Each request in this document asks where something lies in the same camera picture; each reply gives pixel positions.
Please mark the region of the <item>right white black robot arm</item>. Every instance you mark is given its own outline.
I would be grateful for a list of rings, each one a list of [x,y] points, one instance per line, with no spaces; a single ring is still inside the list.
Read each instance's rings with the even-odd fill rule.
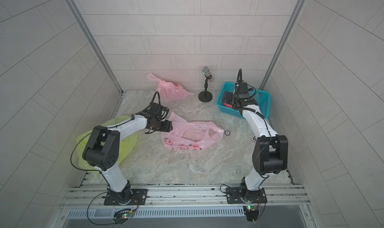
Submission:
[[[240,184],[240,197],[244,203],[260,200],[263,183],[286,170],[288,166],[288,139],[286,136],[280,136],[269,125],[254,99],[255,94],[249,94],[250,88],[251,86],[243,80],[243,72],[240,69],[230,105],[246,119],[256,137],[252,156],[253,169]]]

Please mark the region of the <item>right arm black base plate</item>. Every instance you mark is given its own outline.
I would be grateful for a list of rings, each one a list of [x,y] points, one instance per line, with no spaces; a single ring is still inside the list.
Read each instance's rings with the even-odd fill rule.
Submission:
[[[249,191],[245,188],[226,188],[228,204],[266,204],[268,202],[264,189]]]

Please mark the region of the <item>pink strawberry print plastic bag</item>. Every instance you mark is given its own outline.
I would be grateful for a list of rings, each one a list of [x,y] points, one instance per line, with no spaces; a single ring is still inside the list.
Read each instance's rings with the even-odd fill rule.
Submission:
[[[201,151],[220,142],[224,136],[224,130],[213,122],[188,122],[174,112],[169,121],[172,122],[173,130],[161,133],[161,141],[171,150]]]

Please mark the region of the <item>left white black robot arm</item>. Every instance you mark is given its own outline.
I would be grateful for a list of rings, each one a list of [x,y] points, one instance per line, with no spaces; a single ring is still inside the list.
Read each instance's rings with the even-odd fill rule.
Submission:
[[[169,109],[161,105],[159,92],[155,92],[150,104],[142,111],[116,125],[96,126],[87,136],[82,159],[99,172],[108,184],[107,199],[114,204],[125,205],[134,198],[130,182],[123,176],[118,165],[120,142],[126,137],[148,129],[154,132],[169,133],[172,122],[166,120]]]

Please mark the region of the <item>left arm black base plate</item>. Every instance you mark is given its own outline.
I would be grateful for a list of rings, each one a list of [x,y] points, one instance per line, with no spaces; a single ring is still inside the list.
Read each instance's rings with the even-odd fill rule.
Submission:
[[[117,193],[111,189],[107,189],[105,196],[105,206],[135,206],[137,204],[144,205],[147,198],[147,189],[124,189]]]

